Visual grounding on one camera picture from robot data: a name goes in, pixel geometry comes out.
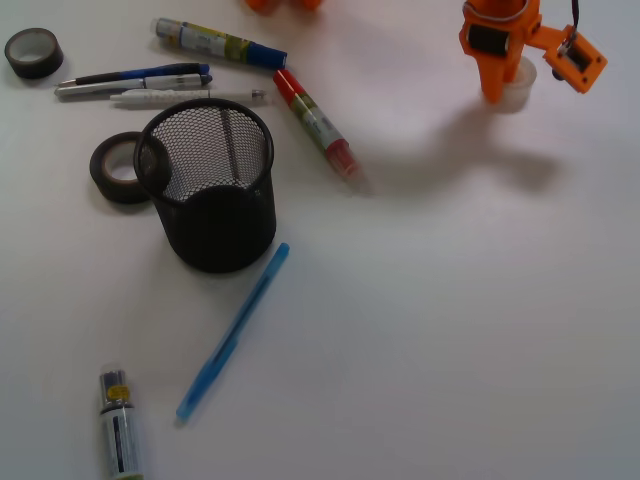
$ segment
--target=orange object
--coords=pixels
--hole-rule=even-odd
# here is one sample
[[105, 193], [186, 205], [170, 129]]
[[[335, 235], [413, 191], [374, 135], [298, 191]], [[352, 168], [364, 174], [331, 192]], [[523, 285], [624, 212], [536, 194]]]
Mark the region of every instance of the orange object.
[[[245, 0], [253, 10], [263, 10], [272, 0]], [[320, 6], [322, 0], [299, 0], [308, 10], [315, 10]]]
[[476, 59], [482, 91], [490, 103], [502, 98], [504, 83], [514, 80], [525, 45], [546, 50], [557, 75], [587, 93], [607, 60], [573, 26], [542, 26], [540, 0], [472, 0], [464, 4], [460, 43]]

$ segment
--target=blue marker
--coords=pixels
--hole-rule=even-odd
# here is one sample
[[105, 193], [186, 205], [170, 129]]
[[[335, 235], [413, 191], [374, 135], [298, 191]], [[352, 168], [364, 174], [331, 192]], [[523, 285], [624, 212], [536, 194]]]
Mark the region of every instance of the blue marker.
[[229, 330], [227, 330], [227, 333], [225, 333], [222, 341], [218, 344], [213, 354], [200, 369], [200, 372], [193, 381], [193, 384], [191, 384], [191, 388], [189, 388], [187, 395], [182, 400], [178, 410], [176, 410], [176, 415], [183, 422], [186, 422], [189, 419], [193, 410], [198, 406], [198, 403], [202, 400], [202, 397], [224, 367], [224, 364], [229, 360], [231, 353], [238, 344], [240, 332], [242, 332], [242, 329], [247, 324], [249, 317], [256, 309], [258, 302], [264, 296], [264, 293], [278, 273], [278, 270], [280, 270], [280, 267], [287, 258], [287, 255], [289, 255], [289, 245], [282, 243], [273, 255], [269, 265], [267, 265], [267, 268], [265, 268], [260, 280], [258, 280], [258, 283], [253, 287], [249, 297], [240, 308], [240, 311], [233, 320]]
[[126, 72], [102, 73], [100, 75], [90, 75], [79, 77], [75, 80], [67, 80], [58, 87], [73, 87], [76, 85], [92, 85], [94, 83], [117, 82], [118, 80], [131, 80], [134, 78], [164, 77], [167, 75], [189, 75], [197, 73], [206, 75], [209, 73], [209, 65], [201, 63], [174, 63], [163, 65], [162, 67], [142, 68], [140, 70], [128, 70]]

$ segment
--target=red cap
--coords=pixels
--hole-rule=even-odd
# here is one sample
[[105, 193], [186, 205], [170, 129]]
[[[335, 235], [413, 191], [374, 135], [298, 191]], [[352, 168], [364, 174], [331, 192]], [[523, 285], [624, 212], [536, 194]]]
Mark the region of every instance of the red cap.
[[278, 87], [278, 90], [280, 90], [280, 93], [287, 104], [291, 104], [296, 94], [305, 93], [305, 89], [302, 88], [302, 85], [300, 85], [295, 77], [291, 75], [291, 72], [285, 68], [276, 72], [273, 76], [273, 81]]

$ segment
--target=roll of tape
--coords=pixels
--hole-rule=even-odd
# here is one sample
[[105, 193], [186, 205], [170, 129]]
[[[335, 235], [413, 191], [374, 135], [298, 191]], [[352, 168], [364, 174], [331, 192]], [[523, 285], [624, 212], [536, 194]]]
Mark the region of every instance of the roll of tape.
[[[118, 157], [118, 152], [116, 151], [118, 147], [128, 147], [129, 151], [124, 155], [128, 157], [127, 160], [130, 158], [131, 166], [133, 167], [133, 151], [140, 135], [140, 132], [125, 132], [114, 135], [98, 145], [98, 148], [93, 152], [89, 162], [89, 173], [100, 193], [107, 200], [125, 204], [142, 203], [149, 200], [149, 196], [137, 178], [131, 180], [118, 179], [113, 176], [110, 170], [110, 167], [113, 166], [113, 161], [120, 159], [116, 158]], [[145, 167], [148, 169], [146, 174], [164, 190], [171, 180], [171, 169], [166, 150], [162, 143], [155, 139], [149, 143], [149, 146], [154, 153], [155, 162]]]
[[55, 72], [64, 56], [56, 36], [44, 28], [16, 33], [4, 47], [4, 56], [21, 78], [44, 78]]

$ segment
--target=mesh pencil cup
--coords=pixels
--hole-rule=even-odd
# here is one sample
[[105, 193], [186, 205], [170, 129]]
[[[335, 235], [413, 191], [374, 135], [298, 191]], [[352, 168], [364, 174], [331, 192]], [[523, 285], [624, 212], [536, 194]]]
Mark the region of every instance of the mesh pencil cup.
[[[146, 174], [154, 162], [168, 164], [168, 183]], [[220, 99], [174, 105], [143, 130], [133, 163], [171, 247], [189, 265], [232, 272], [271, 244], [273, 140], [248, 108]]]

